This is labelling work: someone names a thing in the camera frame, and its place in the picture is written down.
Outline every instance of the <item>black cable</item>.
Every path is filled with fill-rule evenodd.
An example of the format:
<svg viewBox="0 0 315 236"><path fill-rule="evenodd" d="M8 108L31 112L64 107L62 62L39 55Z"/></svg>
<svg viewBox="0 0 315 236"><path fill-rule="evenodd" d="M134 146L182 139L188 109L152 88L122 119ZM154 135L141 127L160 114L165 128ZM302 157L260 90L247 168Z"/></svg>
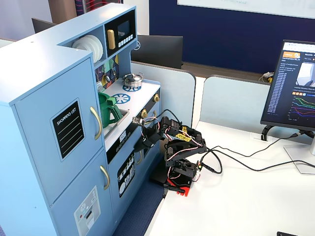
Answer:
<svg viewBox="0 0 315 236"><path fill-rule="evenodd" d="M251 156L254 156L255 154L257 154L257 153L259 153L259 152L261 152L261 151L265 151L265 150L268 149L271 145L275 144L276 142L278 142L278 141L280 141L280 140L295 138L295 137L297 137L297 136L299 136L299 135L302 135L302 134L305 134L305 131L302 130L302 131L300 131L299 133L294 133L294 134L292 134L290 137L278 139L278 140L274 141L272 144L270 144L268 147L266 147L266 148L264 148L264 149L262 149L262 150L256 151L256 152L254 152L253 154L248 155L248 156L247 156L247 155L243 155L243 154L241 154L241 153L239 153L239 152L236 152L236 151L232 151L232 150L230 150L230 149L228 149L228 148L226 148L226 147L221 147L221 146L219 146L219 145L218 145L218 146L215 146L215 147L213 147L213 148L211 148L210 150L214 150L215 148L221 148L221 149L224 149L224 150L228 150L228 151L230 151L230 152L233 152L233 153L235 153L235 154L241 155L241 156L243 156L243 157L251 157Z"/></svg>
<svg viewBox="0 0 315 236"><path fill-rule="evenodd" d="M218 160L219 165L220 165L220 171L216 171L215 169L211 168L210 166L208 166L208 165L206 165L205 163L202 162L202 161L203 161L203 158L204 158L206 155L208 155L210 152L211 152L211 153L216 157L216 159ZM215 173L215 174L220 175L220 174L222 174L222 172L223 172L223 167L222 167L222 163L221 163L220 158L219 158L213 151L211 151L211 150L209 150L208 152L206 152L206 154L204 154L204 155L202 156L202 158L200 159L200 163L201 163L201 166L202 166L202 167L205 167L208 171L211 171L211 172L213 172L213 173Z"/></svg>
<svg viewBox="0 0 315 236"><path fill-rule="evenodd" d="M169 109L165 109L161 114L159 114L159 115L157 116L157 118L159 118L160 116L162 116L162 114L163 114L164 112L166 112L166 111L170 112L170 113L175 117L175 119L177 120L178 123L181 123L181 122L179 121L179 119L177 118L177 116L176 116L171 110L169 110Z"/></svg>
<svg viewBox="0 0 315 236"><path fill-rule="evenodd" d="M268 166L268 167L266 167L266 168L258 169L258 170L257 170L257 169L254 169L254 168L252 168L252 167L249 167L249 166L245 165L244 163L240 162L240 161L237 160L236 158L234 158L234 157L232 157L232 156L230 156L230 155L228 155L228 154L226 154L226 153L224 153L224 152L222 152L222 151L219 151L219 150L212 150L212 152L214 152L214 151L219 152L219 153L221 153L221 154L223 154L223 155L225 155L225 156L227 156L227 157L233 159L234 161L240 163L241 165L245 166L246 168L248 168L248 169L250 169L250 170L252 170L252 171L257 171L257 172L265 171L265 170L270 169L270 168L273 168L273 167L282 166L282 165L289 164L289 163L294 163L294 162L301 162L301 163L304 163L304 164L306 164L306 165L308 165L308 166L311 166L311 167L315 168L315 165L312 165L312 164L310 164L310 163L308 163L308 162L306 162L306 161L295 160L295 161L283 162L283 163L280 163L280 164L276 164L276 165L273 165L273 166Z"/></svg>

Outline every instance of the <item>red base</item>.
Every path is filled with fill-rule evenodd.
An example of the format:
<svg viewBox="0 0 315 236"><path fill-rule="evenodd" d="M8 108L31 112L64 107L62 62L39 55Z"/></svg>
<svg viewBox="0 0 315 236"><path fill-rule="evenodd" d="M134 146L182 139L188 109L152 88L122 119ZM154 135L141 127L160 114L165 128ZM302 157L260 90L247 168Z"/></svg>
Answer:
<svg viewBox="0 0 315 236"><path fill-rule="evenodd" d="M169 178L167 178L167 182L169 184L171 184L172 186L178 187ZM181 194L182 196L185 194L185 197L187 197L190 188L188 188L188 187L180 187L180 189L183 189L185 191L185 193L180 193L180 192L177 191L177 194Z"/></svg>

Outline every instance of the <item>blue carpet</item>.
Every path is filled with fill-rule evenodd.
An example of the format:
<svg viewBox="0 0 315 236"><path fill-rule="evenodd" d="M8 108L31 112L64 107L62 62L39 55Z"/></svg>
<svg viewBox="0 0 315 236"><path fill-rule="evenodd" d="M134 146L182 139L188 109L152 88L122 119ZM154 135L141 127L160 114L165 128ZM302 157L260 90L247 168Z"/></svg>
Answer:
<svg viewBox="0 0 315 236"><path fill-rule="evenodd" d="M1 225L0 225L0 236L5 236L5 234L4 234L4 232L3 232L2 228L1 228Z"/></svg>
<svg viewBox="0 0 315 236"><path fill-rule="evenodd" d="M144 180L113 236L143 236L163 193L163 186Z"/></svg>

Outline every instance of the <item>blue burner decal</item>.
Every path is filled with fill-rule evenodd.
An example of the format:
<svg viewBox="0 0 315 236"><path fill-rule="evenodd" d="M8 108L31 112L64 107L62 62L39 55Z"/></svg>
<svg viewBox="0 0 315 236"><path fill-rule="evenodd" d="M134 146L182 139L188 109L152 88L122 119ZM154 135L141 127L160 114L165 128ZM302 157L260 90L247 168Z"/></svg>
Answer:
<svg viewBox="0 0 315 236"><path fill-rule="evenodd" d="M124 104L130 101L130 96L125 93L117 93L113 97L116 98L117 104Z"/></svg>
<svg viewBox="0 0 315 236"><path fill-rule="evenodd" d="M141 89L141 86L140 87L128 87L126 85L123 86L123 90L125 90L126 92L136 92L140 89Z"/></svg>

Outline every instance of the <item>black screen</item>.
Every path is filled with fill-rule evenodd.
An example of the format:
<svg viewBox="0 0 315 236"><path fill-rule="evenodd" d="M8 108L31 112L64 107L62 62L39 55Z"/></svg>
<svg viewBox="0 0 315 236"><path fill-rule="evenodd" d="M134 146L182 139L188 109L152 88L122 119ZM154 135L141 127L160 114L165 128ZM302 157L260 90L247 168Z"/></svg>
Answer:
<svg viewBox="0 0 315 236"><path fill-rule="evenodd" d="M315 130L315 43L284 42L261 123Z"/></svg>
<svg viewBox="0 0 315 236"><path fill-rule="evenodd" d="M130 33L130 24L129 21L123 22L118 26L118 39L121 40L125 38Z"/></svg>

